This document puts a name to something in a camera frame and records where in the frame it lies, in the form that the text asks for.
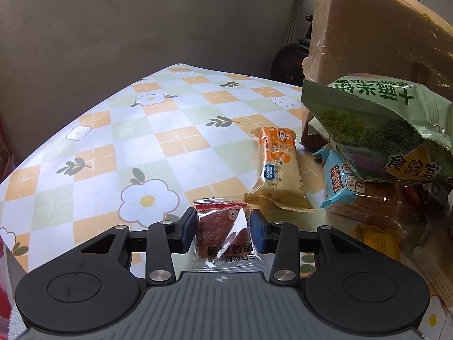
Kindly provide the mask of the floral checkered tablecloth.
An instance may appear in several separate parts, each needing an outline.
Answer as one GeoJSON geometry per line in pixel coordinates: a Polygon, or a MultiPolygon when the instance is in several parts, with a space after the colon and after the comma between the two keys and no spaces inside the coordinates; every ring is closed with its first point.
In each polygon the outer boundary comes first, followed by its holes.
{"type": "Polygon", "coordinates": [[[109,227],[182,213],[257,181],[262,126],[302,131],[301,89],[174,65],[71,122],[1,184],[1,238],[25,270],[109,227]]]}

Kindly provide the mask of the cardboard box with plastic liner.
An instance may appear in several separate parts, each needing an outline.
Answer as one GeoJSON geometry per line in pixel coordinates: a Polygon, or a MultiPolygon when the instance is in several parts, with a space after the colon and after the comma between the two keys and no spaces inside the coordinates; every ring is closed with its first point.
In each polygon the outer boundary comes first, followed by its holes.
{"type": "Polygon", "coordinates": [[[452,26],[417,0],[315,0],[307,79],[355,73],[423,84],[452,98],[452,26]]]}

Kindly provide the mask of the orange beige snack bar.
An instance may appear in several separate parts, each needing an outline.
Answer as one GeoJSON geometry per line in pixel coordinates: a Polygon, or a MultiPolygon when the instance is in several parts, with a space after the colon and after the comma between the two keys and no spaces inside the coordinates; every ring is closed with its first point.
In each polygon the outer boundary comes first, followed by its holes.
{"type": "Polygon", "coordinates": [[[262,207],[313,212],[302,180],[296,133],[289,128],[258,127],[252,134],[257,137],[257,181],[243,200],[262,207]]]}

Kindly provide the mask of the green seaweed snack bag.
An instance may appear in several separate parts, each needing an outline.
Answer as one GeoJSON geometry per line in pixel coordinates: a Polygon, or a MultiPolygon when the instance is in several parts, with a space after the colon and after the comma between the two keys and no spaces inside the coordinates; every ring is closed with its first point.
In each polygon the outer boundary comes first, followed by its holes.
{"type": "Polygon", "coordinates": [[[422,84],[357,73],[304,81],[302,103],[366,181],[452,181],[452,102],[422,84]]]}

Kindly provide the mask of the black exercise bike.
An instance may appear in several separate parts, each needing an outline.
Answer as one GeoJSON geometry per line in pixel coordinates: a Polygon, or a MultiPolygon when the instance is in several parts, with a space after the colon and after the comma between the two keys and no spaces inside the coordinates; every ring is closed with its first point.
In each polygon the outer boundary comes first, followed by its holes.
{"type": "Polygon", "coordinates": [[[313,14],[308,14],[305,20],[310,23],[305,37],[297,41],[297,43],[286,45],[274,57],[271,65],[271,79],[273,81],[302,86],[305,78],[302,72],[302,62],[309,55],[313,14]]]}

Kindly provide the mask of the blue packaged bread cake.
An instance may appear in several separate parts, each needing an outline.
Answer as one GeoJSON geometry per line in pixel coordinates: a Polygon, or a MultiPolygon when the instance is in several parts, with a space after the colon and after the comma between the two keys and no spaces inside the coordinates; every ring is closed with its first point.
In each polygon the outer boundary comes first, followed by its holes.
{"type": "Polygon", "coordinates": [[[381,229],[404,232],[425,225],[426,219],[414,186],[365,182],[330,146],[319,149],[313,157],[322,165],[323,209],[381,229]]]}

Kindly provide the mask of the small clear jerky packet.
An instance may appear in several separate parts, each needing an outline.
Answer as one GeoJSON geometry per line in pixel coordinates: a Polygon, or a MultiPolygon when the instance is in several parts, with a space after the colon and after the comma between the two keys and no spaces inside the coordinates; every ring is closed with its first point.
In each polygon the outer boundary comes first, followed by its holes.
{"type": "Polygon", "coordinates": [[[194,270],[245,273],[263,269],[250,233],[248,203],[207,197],[196,200],[194,206],[198,214],[194,270]]]}

